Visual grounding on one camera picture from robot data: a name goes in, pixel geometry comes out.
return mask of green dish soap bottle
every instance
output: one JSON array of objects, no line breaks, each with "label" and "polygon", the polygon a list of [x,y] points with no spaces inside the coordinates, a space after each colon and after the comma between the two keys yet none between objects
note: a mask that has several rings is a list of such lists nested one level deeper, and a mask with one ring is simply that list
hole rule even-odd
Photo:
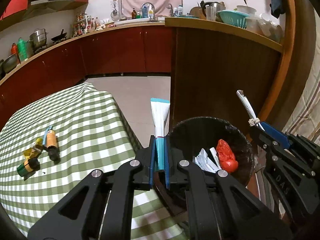
[{"label": "green dish soap bottle", "polygon": [[19,38],[19,41],[18,41],[18,54],[19,54],[21,63],[27,59],[26,42],[21,37]]}]

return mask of teal colander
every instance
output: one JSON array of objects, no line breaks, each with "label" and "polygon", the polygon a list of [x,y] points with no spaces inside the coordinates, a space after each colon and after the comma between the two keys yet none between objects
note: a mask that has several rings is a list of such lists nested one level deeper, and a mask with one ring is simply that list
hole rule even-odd
[{"label": "teal colander", "polygon": [[220,15],[221,20],[226,24],[230,24],[243,29],[247,28],[246,18],[249,17],[249,14],[231,10],[219,11],[217,12],[217,14]]}]

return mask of tile floor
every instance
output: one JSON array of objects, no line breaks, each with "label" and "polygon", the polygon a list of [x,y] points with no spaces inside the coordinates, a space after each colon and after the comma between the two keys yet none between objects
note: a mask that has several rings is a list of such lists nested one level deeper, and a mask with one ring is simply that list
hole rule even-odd
[{"label": "tile floor", "polygon": [[112,94],[139,141],[147,147],[155,132],[150,98],[170,100],[170,77],[100,77],[86,82]]}]

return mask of wooden countertop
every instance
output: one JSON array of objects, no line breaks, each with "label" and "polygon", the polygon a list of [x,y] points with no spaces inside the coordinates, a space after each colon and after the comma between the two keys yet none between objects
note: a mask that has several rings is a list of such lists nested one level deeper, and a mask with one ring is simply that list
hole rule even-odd
[{"label": "wooden countertop", "polygon": [[13,69],[10,73],[8,73],[2,80],[0,80],[0,85],[5,82],[12,74],[14,74],[16,71],[18,71],[20,68],[24,67],[26,64],[28,64],[30,61],[36,59],[37,57],[41,56],[42,54],[55,49],[59,46],[62,46],[68,42],[72,42],[78,39],[81,39],[83,37],[87,37],[90,35],[95,35],[98,33],[103,33],[107,31],[112,31],[112,30],[118,30],[118,29],[124,29],[124,28],[130,28],[130,27],[138,27],[138,26],[153,26],[153,25],[164,25],[167,27],[186,27],[186,28],[198,28],[198,29],[205,29],[205,30],[212,30],[212,31],[218,31],[218,32],[223,32],[223,33],[228,33],[228,34],[233,34],[248,40],[255,41],[257,43],[260,43],[262,45],[265,45],[267,47],[270,47],[276,51],[279,51],[282,53],[283,47],[279,43],[276,43],[264,36],[261,36],[259,34],[231,26],[228,24],[224,23],[219,23],[219,22],[212,22],[212,21],[207,21],[207,20],[200,20],[200,19],[190,19],[190,18],[180,18],[180,17],[166,17],[165,22],[145,22],[145,23],[133,23],[133,24],[127,24],[127,25],[121,25],[121,26],[116,26],[113,28],[107,28],[101,31],[94,31],[92,33],[87,33],[75,38],[71,38],[69,40],[63,41],[59,44],[53,45],[36,55],[32,56],[28,60],[24,61],[21,63],[19,66],[17,66],[15,69]]}]

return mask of faucet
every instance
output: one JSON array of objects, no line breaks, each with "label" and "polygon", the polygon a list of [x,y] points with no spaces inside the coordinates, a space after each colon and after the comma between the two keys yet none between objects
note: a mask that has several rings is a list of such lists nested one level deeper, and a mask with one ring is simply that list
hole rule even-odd
[{"label": "faucet", "polygon": [[175,17],[175,14],[173,13],[173,7],[172,7],[171,3],[169,3],[169,6],[167,7],[167,9],[170,9],[170,17]]},{"label": "faucet", "polygon": [[145,2],[144,4],[142,4],[141,5],[141,10],[142,10],[142,7],[144,6],[144,5],[146,5],[146,4],[151,4],[151,7],[152,7],[152,10],[153,10],[153,21],[156,21],[156,8],[155,8],[155,6],[153,5],[153,3],[151,3],[151,2]]}]

